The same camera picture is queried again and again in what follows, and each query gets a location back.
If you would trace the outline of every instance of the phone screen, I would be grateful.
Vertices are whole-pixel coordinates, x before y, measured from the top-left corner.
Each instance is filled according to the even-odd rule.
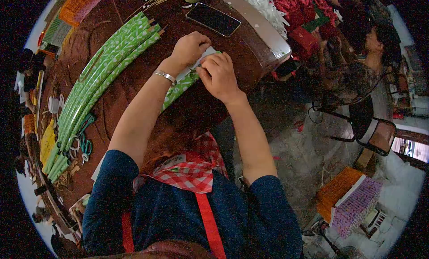
[[[205,4],[197,4],[187,18],[211,28],[219,34],[229,37],[239,27],[240,21]]]

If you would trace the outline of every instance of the navy blue shirt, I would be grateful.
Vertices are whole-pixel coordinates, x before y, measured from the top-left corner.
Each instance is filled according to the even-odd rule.
[[[138,174],[125,153],[106,153],[83,218],[86,250],[93,255],[124,252],[121,217],[131,209],[136,251],[167,239],[192,241],[210,251],[195,194],[148,178],[133,197]],[[300,228],[277,177],[260,177],[244,194],[213,171],[207,198],[228,258],[299,258]]]

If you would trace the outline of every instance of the red checkered fabric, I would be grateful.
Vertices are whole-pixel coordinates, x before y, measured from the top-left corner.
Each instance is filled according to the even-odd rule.
[[[228,178],[216,140],[211,133],[206,132],[195,138],[182,152],[157,167],[152,175],[145,176],[201,194],[212,191],[212,170],[218,170]]]

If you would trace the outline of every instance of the silver bracelet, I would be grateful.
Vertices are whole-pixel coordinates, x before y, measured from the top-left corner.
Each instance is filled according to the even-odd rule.
[[[167,80],[171,81],[173,83],[173,85],[176,84],[176,79],[172,75],[169,75],[169,74],[167,74],[161,70],[155,70],[152,74],[160,75],[161,77],[164,77]]]

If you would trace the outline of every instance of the shredded white paper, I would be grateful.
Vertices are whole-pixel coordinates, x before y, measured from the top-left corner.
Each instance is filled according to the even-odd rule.
[[[290,26],[290,24],[283,18],[284,13],[278,11],[274,6],[272,0],[246,0],[256,10],[267,19],[272,26],[280,33],[280,35],[286,40],[287,33],[284,25]]]

